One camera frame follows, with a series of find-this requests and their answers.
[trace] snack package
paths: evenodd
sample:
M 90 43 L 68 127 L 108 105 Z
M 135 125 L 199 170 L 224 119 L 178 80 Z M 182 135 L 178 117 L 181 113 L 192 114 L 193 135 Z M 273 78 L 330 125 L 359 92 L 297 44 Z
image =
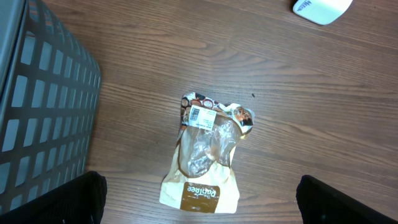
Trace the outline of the snack package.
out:
M 181 128 L 159 201 L 182 210 L 234 213 L 239 191 L 231 169 L 235 147 L 253 127 L 254 113 L 189 93 L 181 101 Z

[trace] barcode label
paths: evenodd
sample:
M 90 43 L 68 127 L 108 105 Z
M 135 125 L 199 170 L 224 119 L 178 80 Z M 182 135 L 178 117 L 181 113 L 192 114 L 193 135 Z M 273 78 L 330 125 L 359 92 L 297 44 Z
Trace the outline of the barcode label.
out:
M 196 108 L 191 108 L 191 109 L 192 109 L 192 113 L 191 113 L 191 118 L 190 119 L 192 121 L 196 121 L 198 119 L 198 115 L 199 115 L 200 110 L 196 109 Z
M 216 115 L 217 112 L 213 110 L 192 105 L 189 114 L 188 125 L 211 131 L 213 129 L 213 124 L 214 120 L 216 119 Z

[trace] wooden table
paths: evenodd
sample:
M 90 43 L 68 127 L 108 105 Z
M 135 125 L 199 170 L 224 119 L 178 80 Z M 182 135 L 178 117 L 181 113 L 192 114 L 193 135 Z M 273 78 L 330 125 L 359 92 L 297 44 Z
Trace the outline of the wooden table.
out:
M 304 174 L 398 219 L 397 1 L 354 1 L 329 26 L 288 0 L 45 2 L 101 67 L 87 169 L 108 181 L 103 223 L 302 223 Z M 235 214 L 159 203 L 189 91 L 256 113 Z

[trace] gray plastic basket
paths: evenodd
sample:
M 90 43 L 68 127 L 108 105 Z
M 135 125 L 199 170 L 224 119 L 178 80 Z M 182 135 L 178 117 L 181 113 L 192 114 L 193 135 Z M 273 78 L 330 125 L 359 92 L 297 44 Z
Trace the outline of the gray plastic basket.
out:
M 100 85 L 41 0 L 0 1 L 0 214 L 84 171 Z

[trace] plastic bag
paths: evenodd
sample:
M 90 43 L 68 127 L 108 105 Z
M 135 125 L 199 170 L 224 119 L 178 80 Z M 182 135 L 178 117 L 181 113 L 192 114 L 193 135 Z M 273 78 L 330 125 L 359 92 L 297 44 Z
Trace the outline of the plastic bag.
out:
M 234 213 L 239 199 L 231 163 L 252 130 L 254 113 L 198 93 L 181 101 L 181 128 L 159 201 L 193 212 Z

